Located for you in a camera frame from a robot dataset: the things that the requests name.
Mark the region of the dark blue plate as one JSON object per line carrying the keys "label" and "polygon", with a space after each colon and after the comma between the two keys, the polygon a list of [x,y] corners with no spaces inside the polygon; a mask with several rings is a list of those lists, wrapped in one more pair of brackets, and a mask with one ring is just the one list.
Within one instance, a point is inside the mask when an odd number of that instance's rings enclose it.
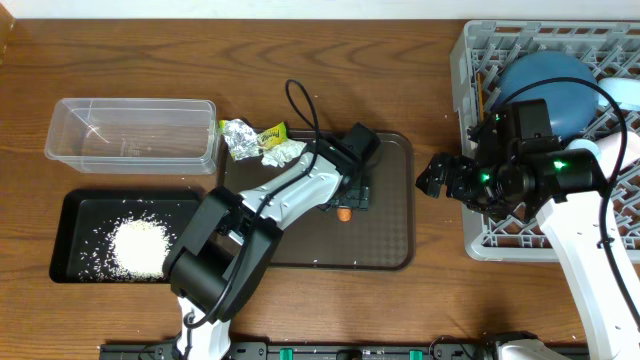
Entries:
{"label": "dark blue plate", "polygon": [[[492,106],[497,110],[513,92],[532,83],[558,77],[571,77],[595,84],[589,67],[578,58],[557,51],[523,56],[500,76],[500,95]],[[553,134],[567,139],[579,134],[596,116],[599,94],[592,88],[572,82],[556,82],[528,90],[512,102],[544,99]]]}

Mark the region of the wooden chopstick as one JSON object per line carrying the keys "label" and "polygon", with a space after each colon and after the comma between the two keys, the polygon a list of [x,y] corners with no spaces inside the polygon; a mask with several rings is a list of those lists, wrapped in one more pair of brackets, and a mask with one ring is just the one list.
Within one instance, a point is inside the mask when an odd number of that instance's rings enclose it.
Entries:
{"label": "wooden chopstick", "polygon": [[477,90],[477,106],[478,106],[478,120],[479,123],[484,121],[484,98],[483,98],[483,76],[481,72],[476,74],[476,90]]}

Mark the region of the light blue cup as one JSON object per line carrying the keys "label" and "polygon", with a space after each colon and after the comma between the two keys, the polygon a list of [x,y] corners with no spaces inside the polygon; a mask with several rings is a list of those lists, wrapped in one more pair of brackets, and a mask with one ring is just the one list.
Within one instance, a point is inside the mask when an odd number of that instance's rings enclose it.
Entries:
{"label": "light blue cup", "polygon": [[577,138],[577,139],[572,140],[566,146],[566,150],[578,150],[578,149],[588,150],[596,158],[599,158],[601,156],[601,151],[600,151],[599,147],[596,145],[596,143],[591,141],[591,140],[588,140],[588,139]]}

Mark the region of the orange carrot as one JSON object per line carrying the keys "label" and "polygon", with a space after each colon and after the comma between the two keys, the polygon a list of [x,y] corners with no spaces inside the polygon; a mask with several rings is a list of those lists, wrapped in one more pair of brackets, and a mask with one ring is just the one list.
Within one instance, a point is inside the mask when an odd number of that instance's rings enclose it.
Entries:
{"label": "orange carrot", "polygon": [[349,222],[353,216],[353,210],[348,207],[338,207],[336,213],[341,222]]}

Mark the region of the light blue saucer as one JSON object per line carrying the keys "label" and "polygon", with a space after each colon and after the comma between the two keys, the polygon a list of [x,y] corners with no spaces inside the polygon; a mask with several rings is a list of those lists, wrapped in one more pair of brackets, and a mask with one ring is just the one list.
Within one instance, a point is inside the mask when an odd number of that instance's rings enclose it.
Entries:
{"label": "light blue saucer", "polygon": [[639,80],[629,78],[604,78],[598,82],[598,86],[607,92],[622,110],[639,110]]}

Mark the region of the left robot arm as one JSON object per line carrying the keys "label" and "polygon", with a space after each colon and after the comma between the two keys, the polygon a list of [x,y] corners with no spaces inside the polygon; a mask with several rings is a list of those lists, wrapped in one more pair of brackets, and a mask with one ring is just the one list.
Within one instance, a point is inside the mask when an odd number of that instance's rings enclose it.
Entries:
{"label": "left robot arm", "polygon": [[364,171],[378,139],[320,139],[284,173],[234,193],[224,186],[202,201],[162,265],[181,308],[176,354],[220,359],[230,323],[256,291],[284,230],[329,203]]}

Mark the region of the pile of white rice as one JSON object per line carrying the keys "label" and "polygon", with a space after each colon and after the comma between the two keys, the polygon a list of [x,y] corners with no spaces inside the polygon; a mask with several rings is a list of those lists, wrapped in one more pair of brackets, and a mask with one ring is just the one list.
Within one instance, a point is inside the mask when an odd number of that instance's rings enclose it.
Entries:
{"label": "pile of white rice", "polygon": [[156,282],[176,235],[168,203],[96,200],[81,206],[69,272],[81,282]]}

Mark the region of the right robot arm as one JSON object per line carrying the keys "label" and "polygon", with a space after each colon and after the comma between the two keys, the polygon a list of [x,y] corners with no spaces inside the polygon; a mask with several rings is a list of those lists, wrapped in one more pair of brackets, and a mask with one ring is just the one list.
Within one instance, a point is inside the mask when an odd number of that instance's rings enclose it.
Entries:
{"label": "right robot arm", "polygon": [[526,207],[562,267],[593,359],[639,356],[639,277],[615,224],[611,177],[588,150],[525,154],[481,164],[439,153],[416,186],[498,218]]}

